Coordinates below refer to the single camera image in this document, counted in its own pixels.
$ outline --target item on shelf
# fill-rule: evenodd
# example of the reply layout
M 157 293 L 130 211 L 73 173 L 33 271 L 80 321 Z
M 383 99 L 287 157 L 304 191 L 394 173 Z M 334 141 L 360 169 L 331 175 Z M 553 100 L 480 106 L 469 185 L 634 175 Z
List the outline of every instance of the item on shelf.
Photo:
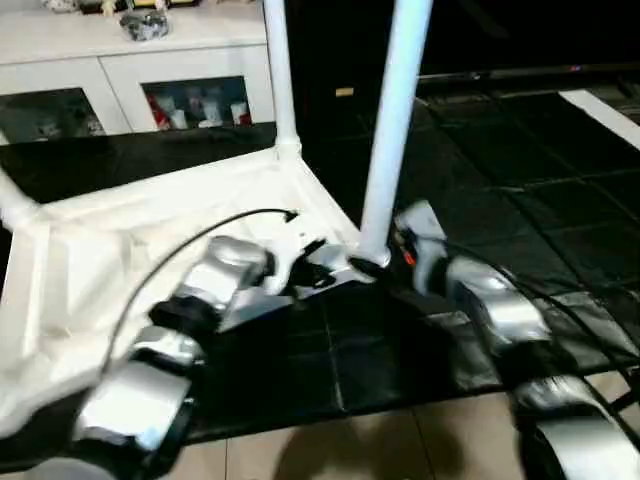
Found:
M 235 102 L 231 104 L 231 116 L 234 125 L 251 125 L 251 114 L 247 102 Z
M 222 113 L 220 112 L 220 102 L 218 102 L 218 99 L 205 98 L 202 101 L 202 108 L 204 110 L 204 116 L 206 117 L 205 122 L 208 122 L 207 127 L 219 127 L 222 125 Z
M 38 122 L 38 142 L 56 140 L 62 137 L 62 128 L 53 118 L 45 118 Z
M 164 3 L 164 6 L 158 6 L 158 3 Z M 194 7 L 200 3 L 200 0 L 132 0 L 134 8 L 153 8 L 154 6 L 161 10 L 168 7 Z
M 78 8 L 86 15 L 104 13 L 110 16 L 127 8 L 125 0 L 78 0 Z
M 187 116 L 184 114 L 184 110 L 173 111 L 171 114 L 171 126 L 176 130 L 186 130 L 189 128 Z
M 201 119 L 204 116 L 202 111 L 202 89 L 198 86 L 186 88 L 187 103 L 189 105 L 189 113 L 193 118 Z
M 87 134 L 90 137 L 102 137 L 106 135 L 100 120 L 98 120 L 98 117 L 95 115 L 90 115 L 87 118 Z
M 201 0 L 169 0 L 170 7 L 195 7 Z
M 176 110 L 176 101 L 169 94 L 155 95 L 156 103 L 166 115 L 171 115 Z
M 164 37 L 169 33 L 169 21 L 164 10 L 128 11 L 120 19 L 120 26 L 136 42 Z
M 75 12 L 78 9 L 77 0 L 42 0 L 42 5 L 56 13 Z
M 156 99 L 151 95 L 147 95 L 147 102 L 149 102 L 149 107 L 151 108 L 153 119 L 156 121 L 156 125 L 158 125 L 158 130 L 170 130 L 171 122 L 169 122 L 169 117 L 156 103 Z

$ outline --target dark background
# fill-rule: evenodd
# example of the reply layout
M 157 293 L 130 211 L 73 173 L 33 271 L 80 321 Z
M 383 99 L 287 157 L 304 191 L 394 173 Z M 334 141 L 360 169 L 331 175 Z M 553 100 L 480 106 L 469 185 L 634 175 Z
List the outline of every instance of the dark background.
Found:
M 300 133 L 343 112 L 374 111 L 393 0 L 290 0 L 287 9 Z M 573 77 L 634 69 L 639 22 L 637 0 L 435 0 L 421 73 L 468 81 L 505 69 L 560 67 L 554 75 Z M 336 98 L 341 87 L 354 95 Z

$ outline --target white pole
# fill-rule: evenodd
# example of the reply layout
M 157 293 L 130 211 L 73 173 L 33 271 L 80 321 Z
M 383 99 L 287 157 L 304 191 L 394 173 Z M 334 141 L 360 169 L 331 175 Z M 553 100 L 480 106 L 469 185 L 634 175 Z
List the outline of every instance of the white pole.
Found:
M 0 219 L 8 230 L 15 231 L 33 219 L 40 206 L 27 197 L 0 167 Z
M 291 70 L 289 67 L 289 41 L 284 0 L 265 0 L 269 64 L 276 112 L 276 145 L 300 145 L 293 109 Z
M 358 255 L 386 265 L 387 236 L 433 0 L 396 0 Z

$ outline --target white cabinet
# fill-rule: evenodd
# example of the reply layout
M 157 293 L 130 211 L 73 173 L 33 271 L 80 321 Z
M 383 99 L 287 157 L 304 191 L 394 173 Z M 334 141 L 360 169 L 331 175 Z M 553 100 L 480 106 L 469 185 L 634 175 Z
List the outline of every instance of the white cabinet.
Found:
M 130 131 L 98 59 L 0 65 L 0 142 Z
M 169 21 L 134 42 L 101 15 L 0 11 L 0 144 L 153 131 L 176 110 L 163 127 L 233 125 L 232 105 L 274 120 L 260 2 L 203 0 Z
M 206 98 L 227 124 L 233 124 L 234 103 L 245 103 L 255 123 L 274 119 L 266 45 L 117 55 L 100 61 L 134 132 L 158 129 L 150 101 L 156 109 L 160 104 L 164 110 L 186 110 L 188 125 L 182 128 L 197 127 L 205 119 L 203 112 L 190 110 L 202 109 Z

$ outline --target white stripe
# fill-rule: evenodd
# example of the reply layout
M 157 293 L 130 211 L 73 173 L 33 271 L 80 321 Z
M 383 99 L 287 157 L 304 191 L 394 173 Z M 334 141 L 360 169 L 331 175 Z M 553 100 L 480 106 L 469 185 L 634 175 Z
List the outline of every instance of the white stripe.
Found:
M 640 150 L 640 126 L 587 90 L 560 92 L 562 98 L 584 110 L 613 133 Z

